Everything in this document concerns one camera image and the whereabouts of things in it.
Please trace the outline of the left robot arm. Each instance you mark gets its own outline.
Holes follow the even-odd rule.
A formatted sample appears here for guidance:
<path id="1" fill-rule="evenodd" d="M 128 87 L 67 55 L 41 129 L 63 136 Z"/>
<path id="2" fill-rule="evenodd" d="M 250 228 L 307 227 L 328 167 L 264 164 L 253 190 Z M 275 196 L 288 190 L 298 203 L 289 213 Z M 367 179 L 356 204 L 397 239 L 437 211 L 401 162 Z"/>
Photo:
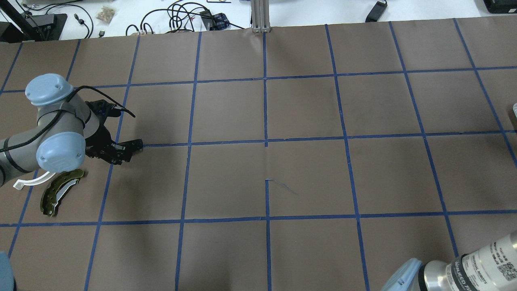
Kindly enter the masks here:
<path id="1" fill-rule="evenodd" d="M 133 113 L 104 92 L 103 99 L 84 101 L 80 90 L 98 89 L 89 85 L 74 88 L 63 76 L 42 74 L 31 80 L 26 98 L 37 107 L 37 126 L 31 130 L 1 140 L 1 184 L 24 174 L 42 169 L 60 173 L 47 187 L 50 198 L 42 206 L 50 206 L 44 214 L 55 215 L 60 199 L 76 181 L 72 173 L 81 167 L 86 157 L 98 158 L 109 164 L 129 162 L 143 149 L 143 141 L 135 139 L 117 143 L 105 127 L 107 118 Z"/>

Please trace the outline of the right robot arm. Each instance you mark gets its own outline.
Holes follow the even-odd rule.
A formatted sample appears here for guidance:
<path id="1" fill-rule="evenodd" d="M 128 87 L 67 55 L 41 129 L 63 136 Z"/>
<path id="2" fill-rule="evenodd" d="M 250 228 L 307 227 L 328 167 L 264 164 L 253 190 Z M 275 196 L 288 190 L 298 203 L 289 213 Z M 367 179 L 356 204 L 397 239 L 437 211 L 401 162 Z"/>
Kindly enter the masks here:
<path id="1" fill-rule="evenodd" d="M 451 263 L 409 259 L 382 291 L 515 291 L 517 232 L 458 256 Z"/>

